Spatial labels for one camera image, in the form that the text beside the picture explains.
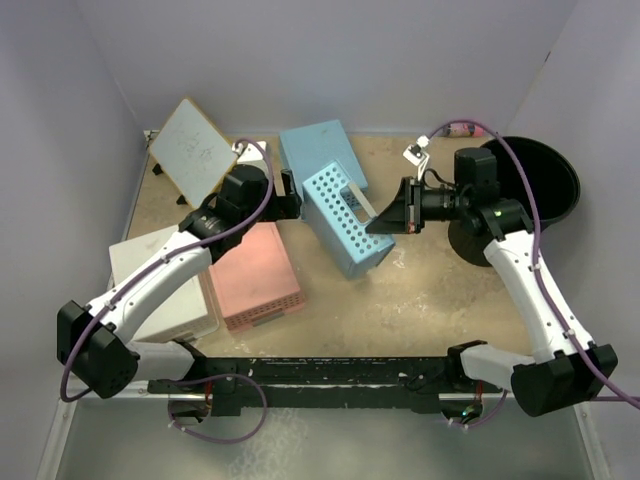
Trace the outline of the blue perforated basket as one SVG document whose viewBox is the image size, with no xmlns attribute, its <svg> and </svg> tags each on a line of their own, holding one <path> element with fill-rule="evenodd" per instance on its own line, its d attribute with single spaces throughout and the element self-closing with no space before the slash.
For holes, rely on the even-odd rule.
<svg viewBox="0 0 640 480">
<path fill-rule="evenodd" d="M 373 211 L 360 188 L 337 161 L 303 182 L 303 217 L 322 246 L 348 279 L 377 267 L 395 247 L 389 234 L 369 234 Z"/>
</svg>

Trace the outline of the blue perforated basket nested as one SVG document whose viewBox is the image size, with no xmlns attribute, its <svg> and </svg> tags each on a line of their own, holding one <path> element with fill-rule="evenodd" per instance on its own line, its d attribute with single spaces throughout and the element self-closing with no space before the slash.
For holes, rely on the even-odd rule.
<svg viewBox="0 0 640 480">
<path fill-rule="evenodd" d="M 281 131 L 279 154 L 282 166 L 293 173 L 301 198 L 303 182 L 332 162 L 338 162 L 363 192 L 368 191 L 368 181 L 339 120 Z"/>
</svg>

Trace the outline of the pink perforated plastic basket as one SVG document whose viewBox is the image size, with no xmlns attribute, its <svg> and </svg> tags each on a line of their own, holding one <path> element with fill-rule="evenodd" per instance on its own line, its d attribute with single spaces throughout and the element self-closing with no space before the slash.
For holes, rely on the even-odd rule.
<svg viewBox="0 0 640 480">
<path fill-rule="evenodd" d="M 213 306 L 239 333 L 301 309 L 306 298 L 274 222 L 255 224 L 207 273 Z"/>
</svg>

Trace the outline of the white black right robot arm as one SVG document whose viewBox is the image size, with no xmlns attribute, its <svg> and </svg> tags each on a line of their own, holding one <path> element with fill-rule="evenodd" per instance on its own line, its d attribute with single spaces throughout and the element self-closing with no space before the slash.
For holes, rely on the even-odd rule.
<svg viewBox="0 0 640 480">
<path fill-rule="evenodd" d="M 402 179 L 394 200 L 367 226 L 372 234 L 417 234 L 428 221 L 449 221 L 481 239 L 483 255 L 525 321 L 533 353 L 498 350 L 484 341 L 447 352 L 446 383 L 467 391 L 478 381 L 512 392 L 532 417 L 592 401 L 618 364 L 575 318 L 536 244 L 538 234 L 519 200 L 500 192 L 496 157 L 486 148 L 454 154 L 454 180 L 426 186 L 429 155 L 420 138 L 403 153 L 418 168 Z"/>
</svg>

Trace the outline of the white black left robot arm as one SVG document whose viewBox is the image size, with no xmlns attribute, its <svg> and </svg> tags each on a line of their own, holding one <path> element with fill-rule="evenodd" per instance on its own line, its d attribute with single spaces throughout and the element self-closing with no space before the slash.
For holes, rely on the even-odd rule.
<svg viewBox="0 0 640 480">
<path fill-rule="evenodd" d="M 295 219 L 301 199 L 293 175 L 280 173 L 276 194 L 271 170 L 237 165 L 180 223 L 176 232 L 141 267 L 106 293 L 81 305 L 66 303 L 57 313 L 60 396 L 75 376 L 89 392 L 108 399 L 136 381 L 170 381 L 184 392 L 202 387 L 203 356 L 182 341 L 141 343 L 134 336 L 148 317 L 189 280 L 238 246 L 258 222 Z"/>
</svg>

